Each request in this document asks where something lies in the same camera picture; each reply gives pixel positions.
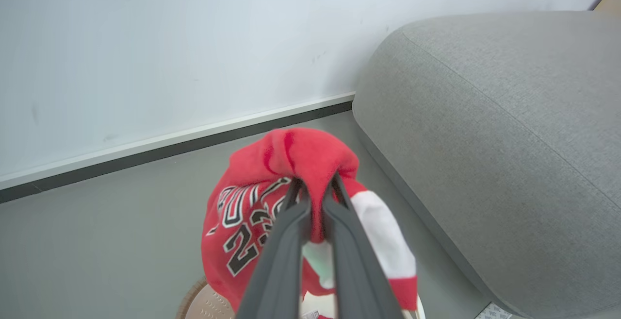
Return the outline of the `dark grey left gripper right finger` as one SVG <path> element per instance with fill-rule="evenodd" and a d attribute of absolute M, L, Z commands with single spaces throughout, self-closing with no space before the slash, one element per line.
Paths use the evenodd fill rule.
<path fill-rule="evenodd" d="M 381 268 L 340 175 L 322 202 L 325 237 L 333 248 L 338 319 L 401 319 L 401 308 Z"/>

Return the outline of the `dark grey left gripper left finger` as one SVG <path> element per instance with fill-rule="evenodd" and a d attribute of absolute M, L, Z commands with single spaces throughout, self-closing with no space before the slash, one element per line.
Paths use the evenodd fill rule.
<path fill-rule="evenodd" d="M 305 189 L 300 179 L 291 182 L 236 318 L 299 317 L 302 246 L 309 240 L 312 222 L 312 203 Z"/>

